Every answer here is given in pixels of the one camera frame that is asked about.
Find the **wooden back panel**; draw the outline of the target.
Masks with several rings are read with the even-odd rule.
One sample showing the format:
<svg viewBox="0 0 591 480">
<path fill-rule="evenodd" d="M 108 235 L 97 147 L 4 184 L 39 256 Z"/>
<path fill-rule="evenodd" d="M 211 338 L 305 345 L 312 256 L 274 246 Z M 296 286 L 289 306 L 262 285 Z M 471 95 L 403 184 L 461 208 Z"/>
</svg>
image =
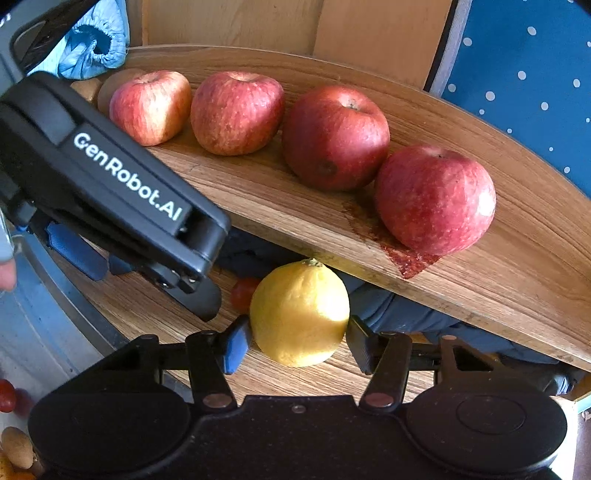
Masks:
<svg viewBox="0 0 591 480">
<path fill-rule="evenodd" d="M 129 1 L 134 46 L 198 44 L 311 56 L 423 88 L 455 1 Z"/>
</svg>

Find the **red cherry tomato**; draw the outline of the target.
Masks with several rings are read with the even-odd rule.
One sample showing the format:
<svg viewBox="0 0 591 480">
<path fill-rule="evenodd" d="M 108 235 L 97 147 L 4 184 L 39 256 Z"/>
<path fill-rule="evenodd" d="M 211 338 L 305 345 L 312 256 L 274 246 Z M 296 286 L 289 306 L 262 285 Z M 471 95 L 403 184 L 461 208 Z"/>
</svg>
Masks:
<svg viewBox="0 0 591 480">
<path fill-rule="evenodd" d="M 14 386 L 6 379 L 0 380 L 0 412 L 11 413 L 16 408 L 17 393 Z"/>
<path fill-rule="evenodd" d="M 239 278 L 230 291 L 230 303 L 238 314 L 249 313 L 252 295 L 259 286 L 260 280 L 253 277 Z"/>
</svg>

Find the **blue dotted fabric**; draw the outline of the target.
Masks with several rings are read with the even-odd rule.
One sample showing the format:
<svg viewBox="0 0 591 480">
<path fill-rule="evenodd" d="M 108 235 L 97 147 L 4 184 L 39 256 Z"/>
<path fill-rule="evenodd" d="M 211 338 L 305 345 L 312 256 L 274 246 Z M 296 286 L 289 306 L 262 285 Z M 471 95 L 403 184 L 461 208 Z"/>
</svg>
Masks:
<svg viewBox="0 0 591 480">
<path fill-rule="evenodd" d="M 431 92 L 590 191 L 590 11 L 582 2 L 459 2 Z"/>
</svg>

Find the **blue elastic cuff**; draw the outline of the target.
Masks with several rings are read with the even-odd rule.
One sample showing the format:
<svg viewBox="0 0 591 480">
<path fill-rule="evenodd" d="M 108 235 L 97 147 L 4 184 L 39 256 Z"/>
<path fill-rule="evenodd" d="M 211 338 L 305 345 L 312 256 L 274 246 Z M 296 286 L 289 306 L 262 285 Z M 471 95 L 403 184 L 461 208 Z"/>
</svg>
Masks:
<svg viewBox="0 0 591 480">
<path fill-rule="evenodd" d="M 121 67 L 130 46 L 124 0 L 101 0 L 64 35 L 48 56 L 30 71 L 66 80 L 87 80 Z"/>
</svg>

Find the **large orange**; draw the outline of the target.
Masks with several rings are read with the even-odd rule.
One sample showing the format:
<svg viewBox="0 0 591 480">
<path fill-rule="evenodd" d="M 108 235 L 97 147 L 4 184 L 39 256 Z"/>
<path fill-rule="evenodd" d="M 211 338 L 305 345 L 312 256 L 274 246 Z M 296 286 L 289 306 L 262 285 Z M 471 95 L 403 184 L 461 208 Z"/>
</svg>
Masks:
<svg viewBox="0 0 591 480">
<path fill-rule="evenodd" d="M 14 472 L 11 480 L 36 480 L 36 477 L 28 471 Z"/>
</svg>

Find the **yellow lemon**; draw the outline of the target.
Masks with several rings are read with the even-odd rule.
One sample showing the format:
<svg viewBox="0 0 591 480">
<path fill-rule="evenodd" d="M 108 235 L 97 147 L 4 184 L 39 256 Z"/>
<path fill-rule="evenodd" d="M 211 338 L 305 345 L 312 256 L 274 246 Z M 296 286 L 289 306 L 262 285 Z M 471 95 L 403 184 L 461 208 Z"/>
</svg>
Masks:
<svg viewBox="0 0 591 480">
<path fill-rule="evenodd" d="M 345 284 L 314 258 L 274 269 L 256 287 L 249 307 L 259 349 L 295 368 L 329 359 L 342 342 L 349 315 Z"/>
</svg>

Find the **curved wooden shelf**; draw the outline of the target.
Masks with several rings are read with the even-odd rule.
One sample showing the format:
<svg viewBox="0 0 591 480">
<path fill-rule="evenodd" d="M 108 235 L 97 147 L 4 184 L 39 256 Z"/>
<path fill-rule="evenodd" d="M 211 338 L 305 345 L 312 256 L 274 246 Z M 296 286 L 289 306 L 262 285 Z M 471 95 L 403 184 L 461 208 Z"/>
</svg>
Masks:
<svg viewBox="0 0 591 480">
<path fill-rule="evenodd" d="M 130 68 L 175 70 L 198 85 L 217 71 L 259 72 L 288 100 L 349 85 L 388 118 L 394 147 L 429 143 L 480 162 L 497 208 L 485 236 L 407 278 L 361 195 L 322 193 L 297 180 L 281 145 L 246 157 L 204 151 L 184 131 L 153 152 L 236 228 L 318 258 L 385 289 L 581 369 L 590 366 L 590 203 L 572 183 L 511 137 L 421 90 L 352 67 L 278 52 L 196 45 L 135 47 Z"/>
</svg>

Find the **rightmost red apple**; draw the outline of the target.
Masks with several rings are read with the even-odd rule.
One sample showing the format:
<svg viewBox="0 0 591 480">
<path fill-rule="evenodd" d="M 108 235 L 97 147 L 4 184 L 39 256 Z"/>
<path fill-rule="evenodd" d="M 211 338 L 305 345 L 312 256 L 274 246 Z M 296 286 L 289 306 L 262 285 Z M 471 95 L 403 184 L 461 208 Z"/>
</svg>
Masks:
<svg viewBox="0 0 591 480">
<path fill-rule="evenodd" d="M 474 245 L 496 212 L 494 182 L 479 162 L 458 152 L 411 146 L 391 154 L 375 181 L 375 205 L 406 247 L 446 256 Z"/>
</svg>

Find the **pale red apple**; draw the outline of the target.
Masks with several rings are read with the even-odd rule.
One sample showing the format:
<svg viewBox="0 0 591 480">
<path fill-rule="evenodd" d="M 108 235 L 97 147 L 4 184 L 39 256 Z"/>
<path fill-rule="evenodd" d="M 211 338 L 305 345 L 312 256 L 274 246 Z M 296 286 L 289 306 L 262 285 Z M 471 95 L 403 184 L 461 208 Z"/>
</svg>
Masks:
<svg viewBox="0 0 591 480">
<path fill-rule="evenodd" d="M 122 84 L 109 102 L 109 118 L 142 146 L 156 146 L 176 136 L 188 120 L 192 102 L 188 79 L 160 70 Z"/>
</svg>

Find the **pink red apple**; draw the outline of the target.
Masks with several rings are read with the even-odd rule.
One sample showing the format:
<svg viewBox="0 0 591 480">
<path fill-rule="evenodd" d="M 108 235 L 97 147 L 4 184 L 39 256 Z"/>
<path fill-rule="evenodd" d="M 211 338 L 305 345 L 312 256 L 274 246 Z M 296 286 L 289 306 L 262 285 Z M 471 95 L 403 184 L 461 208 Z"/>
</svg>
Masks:
<svg viewBox="0 0 591 480">
<path fill-rule="evenodd" d="M 286 96 L 279 81 L 243 71 L 222 71 L 198 86 L 190 110 L 197 143 L 219 156 L 240 156 L 270 143 L 283 121 Z"/>
</svg>

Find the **left kiwi on shelf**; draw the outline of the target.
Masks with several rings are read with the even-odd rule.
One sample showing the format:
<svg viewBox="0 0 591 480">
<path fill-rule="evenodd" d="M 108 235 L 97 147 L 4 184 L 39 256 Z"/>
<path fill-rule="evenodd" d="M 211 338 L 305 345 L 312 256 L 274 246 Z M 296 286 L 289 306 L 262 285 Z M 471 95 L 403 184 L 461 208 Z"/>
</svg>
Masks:
<svg viewBox="0 0 591 480">
<path fill-rule="evenodd" d="M 97 106 L 97 99 L 100 89 L 102 87 L 102 81 L 98 78 L 91 78 L 87 80 L 77 80 L 70 84 L 70 87 L 75 90 L 81 97 L 83 97 L 88 103 Z"/>
</svg>

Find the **small brown kiwi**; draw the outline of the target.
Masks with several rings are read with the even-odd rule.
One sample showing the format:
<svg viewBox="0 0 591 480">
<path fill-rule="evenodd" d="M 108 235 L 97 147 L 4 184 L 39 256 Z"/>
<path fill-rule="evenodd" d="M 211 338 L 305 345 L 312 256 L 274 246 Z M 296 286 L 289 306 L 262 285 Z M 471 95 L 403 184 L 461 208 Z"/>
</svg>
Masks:
<svg viewBox="0 0 591 480">
<path fill-rule="evenodd" d="M 1 446 L 17 468 L 28 470 L 33 466 L 35 455 L 30 438 L 16 427 L 7 427 L 1 433 Z"/>
</svg>

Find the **dark red apple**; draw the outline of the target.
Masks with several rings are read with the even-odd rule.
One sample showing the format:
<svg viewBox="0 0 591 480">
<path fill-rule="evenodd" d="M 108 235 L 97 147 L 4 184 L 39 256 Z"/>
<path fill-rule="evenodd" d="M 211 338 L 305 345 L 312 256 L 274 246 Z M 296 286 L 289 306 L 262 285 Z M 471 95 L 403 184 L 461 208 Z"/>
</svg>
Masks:
<svg viewBox="0 0 591 480">
<path fill-rule="evenodd" d="M 388 120 L 353 88 L 318 87 L 294 102 L 283 124 L 283 159 L 305 185 L 322 191 L 367 186 L 388 156 Z"/>
</svg>

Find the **yellow-green pear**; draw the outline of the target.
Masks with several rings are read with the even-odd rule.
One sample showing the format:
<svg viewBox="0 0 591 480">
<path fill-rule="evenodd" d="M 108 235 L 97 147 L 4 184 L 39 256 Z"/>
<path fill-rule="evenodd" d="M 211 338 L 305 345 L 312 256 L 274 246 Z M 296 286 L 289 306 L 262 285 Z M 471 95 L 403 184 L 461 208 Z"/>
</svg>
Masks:
<svg viewBox="0 0 591 480">
<path fill-rule="evenodd" d="M 0 452 L 0 480 L 11 480 L 14 474 L 10 460 L 3 452 Z"/>
</svg>

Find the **metal tray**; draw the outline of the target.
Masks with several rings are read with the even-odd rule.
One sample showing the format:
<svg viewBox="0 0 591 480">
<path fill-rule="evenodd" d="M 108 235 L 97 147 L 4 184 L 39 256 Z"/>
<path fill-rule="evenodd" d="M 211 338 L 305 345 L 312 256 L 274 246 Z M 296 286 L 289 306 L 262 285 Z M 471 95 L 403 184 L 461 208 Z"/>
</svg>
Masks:
<svg viewBox="0 0 591 480">
<path fill-rule="evenodd" d="M 7 424 L 139 336 L 124 335 L 71 282 L 36 236 L 12 237 L 17 284 L 1 294 L 1 377 L 16 391 Z"/>
</svg>

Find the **dark blue quilted cloth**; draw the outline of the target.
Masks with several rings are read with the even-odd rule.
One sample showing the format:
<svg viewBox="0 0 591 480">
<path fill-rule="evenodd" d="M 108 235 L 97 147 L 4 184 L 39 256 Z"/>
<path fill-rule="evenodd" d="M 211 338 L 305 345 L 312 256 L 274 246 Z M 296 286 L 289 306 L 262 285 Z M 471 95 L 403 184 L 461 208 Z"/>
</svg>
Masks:
<svg viewBox="0 0 591 480">
<path fill-rule="evenodd" d="M 301 256 L 252 234 L 232 229 L 217 257 L 221 268 L 239 278 L 262 279 Z M 531 384 L 549 395 L 570 393 L 586 373 L 513 341 L 464 323 L 452 316 L 394 294 L 342 271 L 335 272 L 349 293 L 351 312 L 375 332 L 421 333 L 437 344 L 454 335 L 485 354 L 497 354 L 503 365 L 521 372 Z"/>
</svg>

